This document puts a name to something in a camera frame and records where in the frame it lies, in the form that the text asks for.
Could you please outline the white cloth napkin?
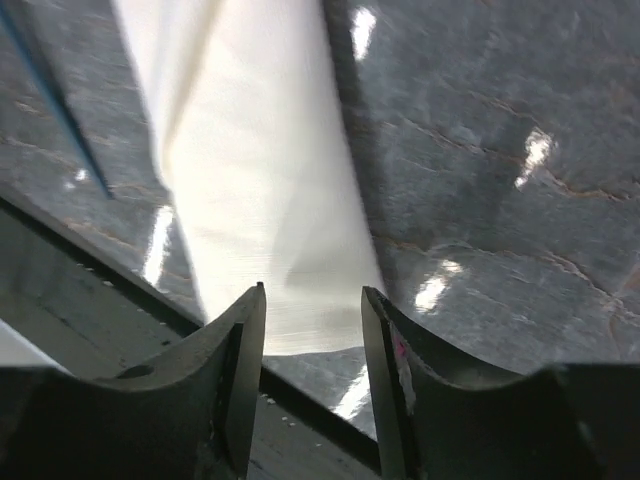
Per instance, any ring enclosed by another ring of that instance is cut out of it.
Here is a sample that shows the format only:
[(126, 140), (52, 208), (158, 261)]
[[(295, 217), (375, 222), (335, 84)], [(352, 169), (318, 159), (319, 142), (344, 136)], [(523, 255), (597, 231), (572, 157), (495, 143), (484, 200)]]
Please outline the white cloth napkin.
[(200, 308), (262, 283), (268, 355), (363, 343), (381, 276), (317, 1), (117, 1)]

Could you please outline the blue plastic spoon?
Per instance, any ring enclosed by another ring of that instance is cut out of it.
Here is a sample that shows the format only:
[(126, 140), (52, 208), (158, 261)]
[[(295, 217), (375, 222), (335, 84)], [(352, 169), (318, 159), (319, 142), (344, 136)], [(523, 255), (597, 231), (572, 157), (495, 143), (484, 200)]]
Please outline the blue plastic spoon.
[(25, 36), (20, 32), (18, 25), (12, 18), (5, 1), (1, 2), (1, 25), (7, 37), (11, 41), (17, 55), (29, 73), (31, 80), (39, 90), (57, 123), (67, 135), (69, 142), (76, 151), (77, 156), (84, 164), (87, 172), (92, 176), (96, 185), (107, 199), (113, 199), (113, 193), (107, 183), (104, 172), (97, 162), (89, 143), (81, 131), (74, 115), (69, 109), (64, 95), (57, 87), (57, 83), (49, 80), (38, 62), (36, 55), (30, 49)]

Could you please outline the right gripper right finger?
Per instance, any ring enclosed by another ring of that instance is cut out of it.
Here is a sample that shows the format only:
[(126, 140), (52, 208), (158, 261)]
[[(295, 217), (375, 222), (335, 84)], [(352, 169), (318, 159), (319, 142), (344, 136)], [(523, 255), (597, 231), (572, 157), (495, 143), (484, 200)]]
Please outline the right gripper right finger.
[(362, 329), (386, 479), (635, 479), (639, 368), (474, 357), (366, 287)]

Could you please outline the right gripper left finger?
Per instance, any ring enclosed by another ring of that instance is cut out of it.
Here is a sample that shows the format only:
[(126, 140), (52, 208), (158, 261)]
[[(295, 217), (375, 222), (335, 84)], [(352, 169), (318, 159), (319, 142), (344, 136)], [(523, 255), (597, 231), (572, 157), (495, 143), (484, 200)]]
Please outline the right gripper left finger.
[(1, 371), (5, 479), (243, 479), (265, 336), (249, 288), (218, 319), (113, 378)]

